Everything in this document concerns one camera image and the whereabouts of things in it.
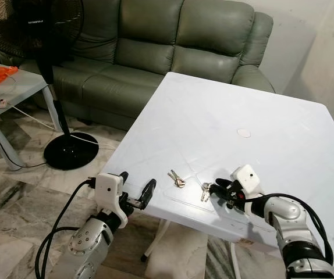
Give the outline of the single silver key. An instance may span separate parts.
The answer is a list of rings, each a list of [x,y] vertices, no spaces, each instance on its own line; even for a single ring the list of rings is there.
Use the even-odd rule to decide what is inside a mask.
[[[211,183],[202,183],[201,184],[202,194],[201,202],[208,202],[211,195]]]

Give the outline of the black standing fan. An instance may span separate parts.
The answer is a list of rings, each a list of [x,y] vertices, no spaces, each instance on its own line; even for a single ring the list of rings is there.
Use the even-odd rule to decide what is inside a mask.
[[[0,0],[0,52],[33,59],[50,94],[62,135],[44,149],[51,168],[73,170],[92,162],[100,147],[85,133],[72,133],[54,88],[54,65],[60,64],[84,27],[83,0]]]

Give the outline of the white plastic folding table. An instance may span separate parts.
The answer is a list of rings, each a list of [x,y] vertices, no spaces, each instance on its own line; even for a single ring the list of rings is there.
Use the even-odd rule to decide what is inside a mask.
[[[298,197],[316,211],[334,255],[334,120],[320,103],[167,73],[103,172],[127,171],[130,196],[155,178],[147,215],[279,257],[276,232],[263,219],[215,195],[201,202],[202,183],[245,164],[266,194]]]

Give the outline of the green leather sofa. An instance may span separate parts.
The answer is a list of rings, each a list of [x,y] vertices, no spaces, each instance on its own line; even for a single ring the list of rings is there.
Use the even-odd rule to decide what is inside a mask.
[[[274,92],[260,71],[273,19],[232,0],[82,0],[52,91],[69,117],[127,130],[167,73]]]

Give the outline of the light grey side table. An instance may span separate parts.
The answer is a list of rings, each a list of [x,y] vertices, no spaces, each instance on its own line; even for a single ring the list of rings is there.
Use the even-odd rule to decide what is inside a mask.
[[[25,101],[39,92],[42,93],[45,104],[51,110],[50,115],[53,121],[53,128],[60,132],[62,128],[59,123],[58,112],[56,112],[54,107],[52,90],[48,88],[44,77],[34,72],[20,69],[0,83],[0,98],[8,102],[7,107],[0,109],[0,115],[11,109],[12,106],[20,104],[21,101]]]

